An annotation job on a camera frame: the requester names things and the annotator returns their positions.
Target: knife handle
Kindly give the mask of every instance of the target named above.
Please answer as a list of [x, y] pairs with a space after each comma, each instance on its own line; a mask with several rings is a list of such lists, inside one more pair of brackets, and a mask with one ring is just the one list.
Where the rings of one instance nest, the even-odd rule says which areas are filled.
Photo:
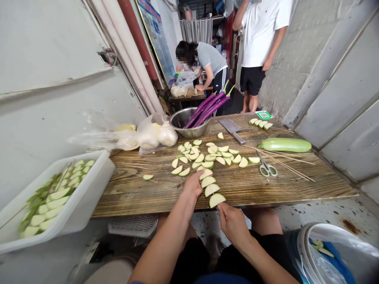
[[238, 141], [239, 144], [243, 145], [246, 143], [246, 140], [241, 138], [237, 133], [232, 133], [233, 137]]

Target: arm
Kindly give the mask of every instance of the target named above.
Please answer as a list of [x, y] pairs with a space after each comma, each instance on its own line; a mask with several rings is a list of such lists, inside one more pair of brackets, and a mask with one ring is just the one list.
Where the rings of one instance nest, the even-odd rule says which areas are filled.
[[272, 42], [272, 46], [268, 54], [268, 57], [265, 63], [263, 64], [262, 71], [268, 71], [270, 69], [272, 65], [272, 60], [274, 59], [274, 56], [276, 52], [278, 51], [281, 42], [283, 41], [283, 37], [286, 31], [287, 31], [287, 26], [282, 27], [275, 31], [275, 38], [274, 38], [274, 41]]
[[199, 72], [198, 72], [198, 74], [197, 74], [197, 78], [200, 78], [201, 77], [201, 74], [203, 73], [203, 71], [204, 71], [204, 69], [202, 68], [202, 67], [200, 67], [200, 69], [199, 69]]
[[241, 7], [238, 9], [236, 16], [234, 17], [233, 30], [235, 32], [243, 28], [242, 19], [249, 5], [249, 0], [244, 0]]
[[203, 192], [199, 177], [203, 170], [190, 176], [162, 228], [153, 237], [128, 281], [145, 284], [169, 283], [186, 235], [197, 198]]
[[205, 70], [205, 74], [206, 74], [206, 80], [205, 80], [204, 85], [203, 86], [200, 86], [200, 85], [195, 86], [195, 88], [198, 89], [199, 91], [204, 91], [206, 88], [208, 88], [208, 86], [212, 83], [213, 78], [214, 78], [213, 71], [212, 71], [210, 64], [205, 66], [204, 70]]
[[217, 205], [217, 209], [222, 231], [243, 257], [258, 271], [264, 283], [299, 284], [250, 235], [242, 211], [226, 203], [220, 203]]

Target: cleaver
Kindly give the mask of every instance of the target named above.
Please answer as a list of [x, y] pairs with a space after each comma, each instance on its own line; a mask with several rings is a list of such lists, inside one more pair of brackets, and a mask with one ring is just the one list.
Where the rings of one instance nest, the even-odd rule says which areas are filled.
[[238, 141], [239, 144], [243, 145], [246, 143], [246, 140], [241, 138], [236, 132], [241, 131], [241, 128], [239, 128], [233, 121], [230, 119], [224, 119], [219, 120], [222, 126], [226, 128], [226, 130], [229, 131], [230, 134], [233, 135], [233, 137]]

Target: green scissors handle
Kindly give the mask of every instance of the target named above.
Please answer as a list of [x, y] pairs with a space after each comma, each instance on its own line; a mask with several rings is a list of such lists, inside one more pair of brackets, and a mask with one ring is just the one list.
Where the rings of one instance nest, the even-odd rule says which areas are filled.
[[261, 166], [259, 167], [259, 171], [264, 177], [278, 175], [278, 171], [275, 169], [274, 166], [271, 166], [270, 164], [261, 164]]

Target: small table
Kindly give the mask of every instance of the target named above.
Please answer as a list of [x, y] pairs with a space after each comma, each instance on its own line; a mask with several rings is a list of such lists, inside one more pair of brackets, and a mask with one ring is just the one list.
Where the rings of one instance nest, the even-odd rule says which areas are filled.
[[[208, 87], [205, 89], [206, 92], [209, 92], [209, 91], [212, 91], [213, 90], [213, 87]], [[189, 96], [189, 97], [172, 97], [169, 99], [169, 102], [170, 103], [177, 103], [178, 104], [178, 109], [181, 110], [183, 109], [182, 107], [182, 102], [183, 101], [197, 101], [197, 100], [204, 100], [206, 99], [206, 95], [205, 94], [201, 94], [201, 95], [193, 95], [193, 96]]]
[[[249, 125], [250, 119], [258, 118], [255, 113], [219, 116], [211, 119], [206, 133], [200, 138], [203, 141], [199, 147], [202, 153], [207, 153], [208, 147], [205, 144], [213, 142], [219, 147], [228, 145], [230, 149], [240, 151], [240, 154], [246, 158], [257, 156], [254, 149], [239, 145], [225, 130], [218, 122], [219, 119], [223, 118], [231, 119], [242, 129], [238, 134], [246, 140], [246, 145], [256, 146], [260, 141], [273, 137], [299, 138], [294, 133], [284, 131], [283, 126], [274, 119], [271, 119], [270, 122], [274, 124], [274, 127], [282, 130], [271, 128], [266, 131]], [[224, 134], [224, 140], [217, 138], [219, 132]], [[120, 151], [113, 156], [111, 159], [116, 165], [116, 170], [92, 217], [156, 214], [171, 211], [183, 190], [185, 182], [182, 177], [170, 174], [173, 170], [171, 162], [180, 154], [177, 146], [185, 141], [187, 139], [180, 138], [176, 146], [158, 151], [155, 154], [139, 156], [138, 151]], [[275, 158], [307, 175], [315, 182], [302, 179], [265, 156], [265, 161], [278, 170], [277, 177], [266, 179], [259, 173], [259, 165], [250, 164], [247, 168], [241, 169], [235, 164], [223, 166], [215, 161], [212, 171], [216, 183], [221, 187], [218, 192], [225, 196], [229, 205], [236, 207], [278, 206], [358, 195], [314, 153], [296, 153], [296, 155], [300, 156], [296, 157], [297, 159], [314, 163], [314, 165], [280, 156], [275, 156]], [[148, 166], [129, 167], [126, 165], [127, 163], [147, 164]], [[182, 162], [180, 165], [187, 168], [187, 165]], [[153, 174], [153, 180], [158, 183], [145, 181], [132, 173], [140, 176]], [[198, 211], [209, 210], [209, 198], [205, 198], [202, 194], [195, 209]]]

